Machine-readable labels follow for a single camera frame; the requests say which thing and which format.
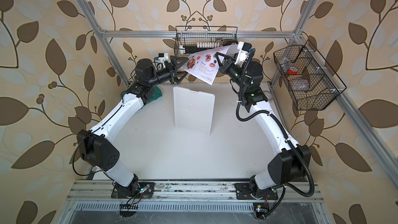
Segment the restaurant menu sheet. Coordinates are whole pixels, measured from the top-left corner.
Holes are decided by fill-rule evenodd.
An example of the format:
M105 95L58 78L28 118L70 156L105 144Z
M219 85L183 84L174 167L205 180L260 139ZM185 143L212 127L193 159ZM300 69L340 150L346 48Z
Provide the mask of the restaurant menu sheet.
M189 61L182 66L182 69L197 79L212 85L217 75L213 66L213 63L217 61L215 58L216 52L234 55L238 53L237 44L208 49L189 55Z

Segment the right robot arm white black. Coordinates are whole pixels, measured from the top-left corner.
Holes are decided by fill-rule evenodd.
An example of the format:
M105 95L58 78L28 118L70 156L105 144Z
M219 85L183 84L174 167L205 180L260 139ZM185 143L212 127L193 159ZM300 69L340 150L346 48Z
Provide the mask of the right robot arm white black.
M230 81L239 87L237 119L241 122L255 119L275 155L265 172L251 177L251 194L260 198L267 190L290 187L304 197L311 197L315 192L315 182L309 170L310 148L300 145L275 115L260 86L263 79L262 65L253 61L253 56L252 50L244 54L243 62L239 62L237 56L220 52L215 54L219 72L228 75Z

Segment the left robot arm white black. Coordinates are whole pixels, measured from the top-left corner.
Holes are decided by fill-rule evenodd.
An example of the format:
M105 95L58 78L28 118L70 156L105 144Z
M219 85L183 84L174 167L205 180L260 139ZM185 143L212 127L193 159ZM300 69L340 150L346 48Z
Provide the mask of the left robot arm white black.
M117 106L93 128L77 134L73 156L99 168L119 187L132 188L137 176L120 160L120 152L114 146L115 138L127 121L151 101L157 85L182 82L187 73L181 72L180 68L187 62L187 57L170 56L163 68L157 69L151 60L139 60L134 80Z

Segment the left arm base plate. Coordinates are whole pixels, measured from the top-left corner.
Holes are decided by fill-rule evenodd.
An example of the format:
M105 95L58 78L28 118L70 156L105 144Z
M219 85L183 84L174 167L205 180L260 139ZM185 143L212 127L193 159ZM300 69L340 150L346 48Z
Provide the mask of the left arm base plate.
M143 196L144 198L151 198L154 193L154 186L154 182L146 181L133 181L128 187L123 187L116 182L113 182L111 198L129 199L140 196Z

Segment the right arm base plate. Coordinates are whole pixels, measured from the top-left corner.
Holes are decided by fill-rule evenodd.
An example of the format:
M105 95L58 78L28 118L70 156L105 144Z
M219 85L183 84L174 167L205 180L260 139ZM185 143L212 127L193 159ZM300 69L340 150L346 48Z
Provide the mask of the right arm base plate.
M278 200L278 193L271 188L260 190L253 182L236 183L236 197L238 200Z

